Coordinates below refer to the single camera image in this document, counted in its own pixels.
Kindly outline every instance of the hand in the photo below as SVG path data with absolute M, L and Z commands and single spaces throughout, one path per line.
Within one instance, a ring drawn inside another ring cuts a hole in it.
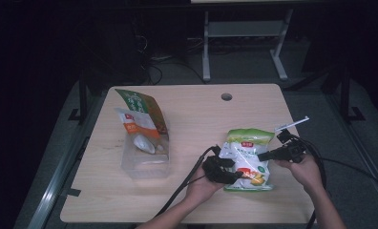
M 189 182 L 191 183 L 186 189 L 186 196 L 183 201 L 194 204 L 194 207 L 204 203 L 224 186 L 222 183 L 211 182 L 207 177 L 204 177 L 204 170 L 201 165 Z
M 289 169 L 296 180 L 304 186 L 306 192 L 310 193 L 315 188 L 324 188 L 320 170 L 313 156 L 303 155 L 303 160 L 300 163 L 286 160 L 275 160 L 275 162 L 279 166 Z

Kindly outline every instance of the person's left hand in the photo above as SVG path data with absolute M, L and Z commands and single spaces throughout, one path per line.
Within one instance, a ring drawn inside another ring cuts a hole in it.
M 201 205 L 213 194 L 216 193 L 220 188 L 224 186 L 223 183 L 211 182 L 207 177 L 204 177 L 204 170 L 200 167 L 193 174 L 191 181 L 201 177 L 200 179 L 190 183 L 186 190 L 186 196 L 184 201 L 195 204 L 196 206 Z

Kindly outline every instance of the green and white snack bag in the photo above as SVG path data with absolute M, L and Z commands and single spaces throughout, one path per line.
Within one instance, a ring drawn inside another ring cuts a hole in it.
M 228 132 L 227 141 L 220 151 L 220 158 L 230 158 L 236 163 L 230 172 L 241 171 L 243 175 L 234 184 L 224 187 L 226 191 L 271 190 L 268 184 L 268 161 L 260 162 L 258 154 L 265 153 L 274 133 L 258 129 L 236 129 Z

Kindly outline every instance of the background desk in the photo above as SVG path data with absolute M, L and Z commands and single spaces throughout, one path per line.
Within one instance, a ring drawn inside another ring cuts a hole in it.
M 153 96 L 170 123 L 171 171 L 166 179 L 131 180 L 120 168 L 125 130 L 114 107 L 126 104 L 109 90 L 61 212 L 66 222 L 143 222 L 151 219 L 208 147 L 221 145 L 231 129 L 272 131 L 292 122 L 277 85 L 123 87 Z M 230 93 L 231 101 L 221 95 Z M 270 148 L 281 144 L 276 138 Z M 303 187 L 288 170 L 270 163 L 274 190 L 229 193 L 219 190 L 184 223 L 306 223 L 313 211 Z M 181 200 L 184 191 L 177 197 Z

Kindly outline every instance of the transparent box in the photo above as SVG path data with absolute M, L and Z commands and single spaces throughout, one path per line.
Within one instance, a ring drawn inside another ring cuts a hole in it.
M 169 175 L 169 155 L 151 155 L 136 147 L 126 134 L 121 157 L 121 168 L 134 179 L 167 178 Z

